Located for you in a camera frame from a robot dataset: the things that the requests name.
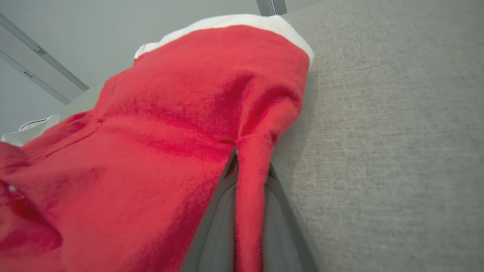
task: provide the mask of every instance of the white fur trim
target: white fur trim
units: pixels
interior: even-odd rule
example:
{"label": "white fur trim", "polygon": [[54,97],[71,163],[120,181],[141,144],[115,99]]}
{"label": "white fur trim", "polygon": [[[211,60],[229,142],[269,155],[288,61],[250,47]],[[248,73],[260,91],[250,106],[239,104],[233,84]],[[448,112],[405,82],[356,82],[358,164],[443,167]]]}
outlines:
{"label": "white fur trim", "polygon": [[153,51],[158,47],[166,45],[169,42],[172,42],[197,30],[225,28],[229,26],[239,25],[268,30],[285,37],[295,46],[306,52],[309,57],[310,65],[313,63],[314,53],[311,47],[281,16],[274,15],[269,17],[262,17],[252,14],[225,15],[200,20],[184,29],[174,31],[166,35],[165,37],[163,37],[163,39],[161,39],[161,41],[157,43],[149,43],[140,46],[138,51],[136,51],[135,59],[137,59],[139,56],[143,55],[146,52]]}

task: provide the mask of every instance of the metal bar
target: metal bar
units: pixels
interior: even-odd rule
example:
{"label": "metal bar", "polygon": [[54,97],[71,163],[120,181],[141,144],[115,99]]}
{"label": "metal bar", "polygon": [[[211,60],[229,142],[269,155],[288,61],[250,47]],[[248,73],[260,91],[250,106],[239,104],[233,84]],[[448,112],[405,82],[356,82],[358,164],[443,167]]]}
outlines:
{"label": "metal bar", "polygon": [[275,15],[274,7],[271,0],[257,0],[257,5],[259,6],[260,15],[262,16],[272,16]]}
{"label": "metal bar", "polygon": [[7,64],[12,66],[12,68],[19,71],[23,76],[25,76],[27,79],[35,83],[40,88],[44,89],[46,92],[48,92],[50,95],[55,97],[57,100],[61,101],[64,105],[67,105],[71,102],[69,99],[67,99],[65,96],[63,96],[58,91],[53,89],[47,83],[43,82],[40,78],[36,77],[32,72],[25,69],[20,63],[16,62],[14,59],[12,59],[1,49],[0,49],[0,59],[4,60]]}
{"label": "metal bar", "polygon": [[286,2],[284,0],[272,0],[274,5],[275,13],[277,15],[282,15],[287,13]]}
{"label": "metal bar", "polygon": [[25,32],[18,28],[11,20],[5,15],[0,13],[0,25],[5,27],[11,34],[17,39],[23,42],[26,46],[32,49],[37,55],[44,59],[50,66],[54,67],[59,73],[70,80],[74,85],[78,86],[81,90],[86,91],[89,87],[84,84],[79,78],[77,78],[71,71],[65,68],[60,62],[58,62],[53,56],[47,53],[41,48],[33,39],[31,39]]}

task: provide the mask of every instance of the gray sofa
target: gray sofa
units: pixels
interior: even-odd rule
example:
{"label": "gray sofa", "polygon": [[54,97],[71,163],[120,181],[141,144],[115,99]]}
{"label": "gray sofa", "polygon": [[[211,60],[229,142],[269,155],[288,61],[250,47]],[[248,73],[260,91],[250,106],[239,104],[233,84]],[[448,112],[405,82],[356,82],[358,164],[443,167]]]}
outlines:
{"label": "gray sofa", "polygon": [[484,1],[327,0],[284,18],[316,59],[273,164],[322,271],[484,271]]}

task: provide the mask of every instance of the white cloth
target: white cloth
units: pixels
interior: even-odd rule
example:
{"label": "white cloth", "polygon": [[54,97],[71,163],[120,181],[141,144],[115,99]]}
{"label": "white cloth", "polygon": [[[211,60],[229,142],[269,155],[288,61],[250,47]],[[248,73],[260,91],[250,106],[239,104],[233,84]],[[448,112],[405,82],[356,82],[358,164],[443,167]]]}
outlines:
{"label": "white cloth", "polygon": [[23,146],[34,138],[42,135],[42,133],[48,128],[58,124],[60,119],[60,115],[54,114],[47,119],[27,122],[20,126],[17,132],[4,134],[1,141],[14,146]]}

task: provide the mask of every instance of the red fabric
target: red fabric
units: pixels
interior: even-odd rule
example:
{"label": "red fabric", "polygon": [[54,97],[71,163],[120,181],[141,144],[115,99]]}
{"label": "red fabric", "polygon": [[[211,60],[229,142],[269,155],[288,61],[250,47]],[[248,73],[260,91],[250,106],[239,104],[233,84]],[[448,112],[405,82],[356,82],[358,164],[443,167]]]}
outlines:
{"label": "red fabric", "polygon": [[0,143],[0,271],[177,271],[235,145],[237,268],[260,271],[262,186],[308,66],[269,31],[198,30],[110,78],[93,110]]}

